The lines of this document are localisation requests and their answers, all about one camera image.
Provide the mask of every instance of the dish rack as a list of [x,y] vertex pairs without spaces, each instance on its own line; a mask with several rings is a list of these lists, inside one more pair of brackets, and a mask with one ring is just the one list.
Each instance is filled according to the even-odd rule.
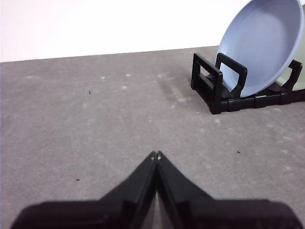
[[[236,87],[230,92],[223,85],[221,64],[225,64],[239,74]],[[201,73],[203,67],[208,73]],[[302,70],[302,64],[293,60],[289,65],[292,69],[288,81],[280,86],[273,83],[257,94],[240,97],[247,78],[247,68],[223,53],[218,53],[215,66],[201,55],[194,53],[191,88],[208,104],[212,114],[233,112],[248,108],[262,108],[271,105],[284,105],[305,101],[305,89],[293,91]]]

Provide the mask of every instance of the floor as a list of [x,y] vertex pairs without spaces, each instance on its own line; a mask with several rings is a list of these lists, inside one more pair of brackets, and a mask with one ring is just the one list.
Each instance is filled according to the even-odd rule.
[[[162,150],[214,198],[267,198],[305,223],[305,103],[212,115],[190,88],[217,47],[1,64],[1,228],[27,205],[98,199]],[[153,228],[161,228],[159,203]]]

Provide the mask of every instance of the dish rack handle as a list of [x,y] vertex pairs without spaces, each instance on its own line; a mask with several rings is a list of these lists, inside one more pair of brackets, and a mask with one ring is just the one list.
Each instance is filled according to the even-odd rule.
[[[210,75],[201,73],[203,67]],[[221,109],[223,73],[201,55],[194,53],[191,88],[209,105],[213,114]]]
[[289,68],[292,69],[292,72],[287,82],[282,86],[283,88],[287,89],[288,91],[293,90],[293,87],[296,84],[301,74],[302,67],[303,67],[302,63],[296,60],[292,60],[292,62],[289,65]]
[[216,68],[220,69],[221,63],[225,64],[226,66],[228,66],[233,71],[239,74],[237,85],[231,91],[231,94],[235,98],[240,97],[240,94],[244,88],[244,84],[246,83],[246,79],[248,75],[247,68],[220,52],[217,54],[216,64],[215,64]]

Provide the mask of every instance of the light blue bowl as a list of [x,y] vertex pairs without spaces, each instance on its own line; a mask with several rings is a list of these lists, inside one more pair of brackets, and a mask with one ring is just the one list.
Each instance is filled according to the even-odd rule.
[[[229,25],[218,52],[248,69],[241,97],[267,88],[287,69],[301,42],[304,14],[299,0],[252,0]],[[224,85],[237,85],[238,74],[222,64]]]

